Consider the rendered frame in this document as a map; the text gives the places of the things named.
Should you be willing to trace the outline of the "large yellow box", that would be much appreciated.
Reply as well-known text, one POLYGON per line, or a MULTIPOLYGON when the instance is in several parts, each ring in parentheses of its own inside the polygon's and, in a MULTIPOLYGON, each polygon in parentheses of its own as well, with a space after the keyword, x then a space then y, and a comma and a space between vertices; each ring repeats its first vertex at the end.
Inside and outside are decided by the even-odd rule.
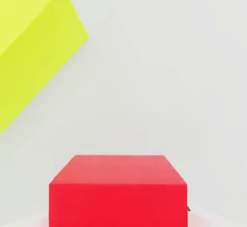
POLYGON ((0 133, 87 39, 70 0, 0 0, 0 133))

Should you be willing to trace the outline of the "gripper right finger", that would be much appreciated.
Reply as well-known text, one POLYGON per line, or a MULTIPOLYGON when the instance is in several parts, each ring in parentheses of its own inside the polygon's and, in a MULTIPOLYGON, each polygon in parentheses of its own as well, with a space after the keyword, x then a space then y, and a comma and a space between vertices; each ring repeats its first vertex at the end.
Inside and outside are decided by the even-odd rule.
POLYGON ((192 205, 188 211, 188 227, 236 227, 236 223, 192 205))

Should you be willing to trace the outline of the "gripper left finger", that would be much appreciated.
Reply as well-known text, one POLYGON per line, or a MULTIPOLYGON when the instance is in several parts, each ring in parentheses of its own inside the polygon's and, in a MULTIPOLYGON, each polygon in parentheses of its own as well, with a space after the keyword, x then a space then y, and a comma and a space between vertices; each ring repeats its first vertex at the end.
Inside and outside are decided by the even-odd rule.
POLYGON ((7 223, 5 227, 49 227, 48 213, 30 215, 7 223))

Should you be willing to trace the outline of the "small red cube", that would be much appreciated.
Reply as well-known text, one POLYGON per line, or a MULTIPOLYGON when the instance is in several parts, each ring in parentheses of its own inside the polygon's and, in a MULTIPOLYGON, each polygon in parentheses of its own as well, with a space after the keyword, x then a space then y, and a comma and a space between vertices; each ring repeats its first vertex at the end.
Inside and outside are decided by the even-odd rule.
POLYGON ((163 155, 76 155, 49 184, 49 227, 188 227, 187 183, 163 155))

